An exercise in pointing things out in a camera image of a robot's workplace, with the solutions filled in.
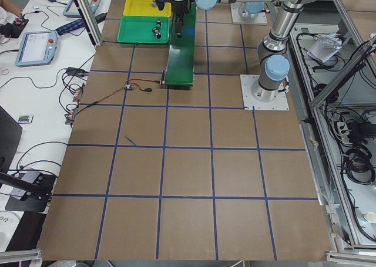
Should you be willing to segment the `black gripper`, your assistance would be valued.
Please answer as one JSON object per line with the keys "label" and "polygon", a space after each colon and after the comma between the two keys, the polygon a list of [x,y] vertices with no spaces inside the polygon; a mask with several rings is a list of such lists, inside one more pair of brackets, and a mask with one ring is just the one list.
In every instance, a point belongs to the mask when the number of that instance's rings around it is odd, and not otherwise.
{"label": "black gripper", "polygon": [[172,6],[172,12],[174,15],[174,27],[175,34],[178,38],[182,37],[183,25],[184,25],[184,15],[189,13],[191,3],[193,0],[156,0],[158,9],[161,11],[165,3],[169,2]]}

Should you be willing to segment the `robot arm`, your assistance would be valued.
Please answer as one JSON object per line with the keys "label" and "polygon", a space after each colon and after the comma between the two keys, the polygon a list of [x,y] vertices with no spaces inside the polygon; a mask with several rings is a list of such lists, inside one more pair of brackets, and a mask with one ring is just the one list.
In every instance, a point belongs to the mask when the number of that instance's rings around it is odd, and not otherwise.
{"label": "robot arm", "polygon": [[283,55],[289,33],[304,5],[314,1],[316,0],[196,0],[196,4],[205,11],[217,4],[229,4],[233,23],[252,25],[265,25],[267,18],[264,9],[278,5],[276,19],[268,35],[257,47],[261,74],[251,88],[257,100],[270,102],[276,97],[281,82],[290,71],[290,63]]}
{"label": "robot arm", "polygon": [[182,37],[184,17],[189,13],[193,1],[194,0],[155,0],[160,11],[164,9],[166,3],[171,3],[175,34],[178,38]]}

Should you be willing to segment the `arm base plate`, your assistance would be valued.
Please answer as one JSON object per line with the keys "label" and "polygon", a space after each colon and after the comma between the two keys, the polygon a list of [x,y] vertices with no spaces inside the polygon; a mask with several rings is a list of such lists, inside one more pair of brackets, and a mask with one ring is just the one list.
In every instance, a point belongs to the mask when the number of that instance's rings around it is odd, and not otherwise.
{"label": "arm base plate", "polygon": [[268,91],[259,85],[259,75],[240,75],[240,82],[245,110],[289,111],[282,83],[277,90]]}
{"label": "arm base plate", "polygon": [[267,25],[264,2],[242,2],[230,5],[232,22],[236,24]]}

